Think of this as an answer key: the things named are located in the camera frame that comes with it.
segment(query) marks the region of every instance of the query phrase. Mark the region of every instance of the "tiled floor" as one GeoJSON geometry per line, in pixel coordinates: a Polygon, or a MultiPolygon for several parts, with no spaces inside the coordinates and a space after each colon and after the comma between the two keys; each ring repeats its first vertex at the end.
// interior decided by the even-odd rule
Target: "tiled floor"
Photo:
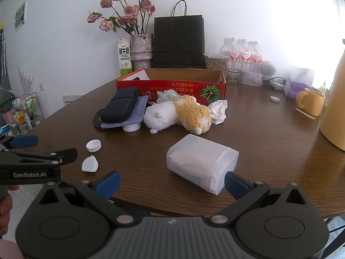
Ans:
{"type": "MultiPolygon", "coordinates": [[[[13,209],[11,211],[11,221],[9,225],[8,233],[3,237],[3,239],[16,241],[15,240],[15,231],[16,227],[30,206],[32,200],[36,197],[38,192],[41,190],[42,185],[21,185],[18,191],[10,192],[13,199],[13,209]]],[[[329,225],[330,230],[335,229],[345,225],[345,216],[336,217],[329,225]]],[[[338,230],[330,234],[328,243],[332,242],[337,235],[342,231],[338,230]]],[[[345,259],[345,247],[340,247],[333,254],[331,254],[327,259],[345,259]]]]}

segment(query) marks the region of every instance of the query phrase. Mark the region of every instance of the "human hand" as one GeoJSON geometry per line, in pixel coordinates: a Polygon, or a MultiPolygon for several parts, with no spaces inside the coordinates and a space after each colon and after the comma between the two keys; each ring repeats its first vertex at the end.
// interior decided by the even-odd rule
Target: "human hand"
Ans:
{"type": "MultiPolygon", "coordinates": [[[[11,191],[19,189],[19,185],[10,185],[11,191]]],[[[8,223],[10,222],[10,210],[12,209],[12,198],[7,194],[5,199],[0,202],[0,236],[3,236],[8,231],[8,223]]]]}

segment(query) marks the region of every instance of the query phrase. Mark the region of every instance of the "blue gripper pad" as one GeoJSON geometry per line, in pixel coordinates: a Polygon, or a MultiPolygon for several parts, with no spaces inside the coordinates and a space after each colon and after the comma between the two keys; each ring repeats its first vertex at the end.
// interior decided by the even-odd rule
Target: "blue gripper pad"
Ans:
{"type": "Polygon", "coordinates": [[[232,171],[228,171],[226,173],[224,184],[226,190],[234,197],[235,200],[243,197],[254,188],[253,184],[232,171]]]}
{"type": "Polygon", "coordinates": [[[92,189],[106,200],[109,200],[119,188],[120,174],[116,170],[92,182],[92,189]]]}
{"type": "Polygon", "coordinates": [[[14,149],[33,147],[37,144],[38,137],[36,135],[13,137],[13,139],[10,142],[10,146],[14,149]]]}

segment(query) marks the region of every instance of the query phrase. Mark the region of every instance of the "plush toy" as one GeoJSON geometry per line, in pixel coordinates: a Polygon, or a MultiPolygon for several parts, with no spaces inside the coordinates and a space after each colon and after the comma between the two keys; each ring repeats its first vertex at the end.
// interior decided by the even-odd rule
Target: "plush toy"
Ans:
{"type": "Polygon", "coordinates": [[[147,107],[144,123],[151,133],[157,133],[177,123],[191,133],[200,135],[210,129],[211,115],[206,106],[196,103],[195,97],[182,95],[173,101],[147,107]]]}

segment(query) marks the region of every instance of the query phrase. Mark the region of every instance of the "bag handle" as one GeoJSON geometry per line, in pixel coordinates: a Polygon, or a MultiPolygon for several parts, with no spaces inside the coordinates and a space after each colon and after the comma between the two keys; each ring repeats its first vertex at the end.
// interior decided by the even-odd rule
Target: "bag handle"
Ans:
{"type": "Polygon", "coordinates": [[[180,0],[176,3],[175,7],[173,8],[173,10],[171,11],[171,15],[170,16],[175,16],[175,9],[176,6],[180,3],[180,2],[185,2],[185,16],[187,15],[187,3],[185,0],[180,0]]]}

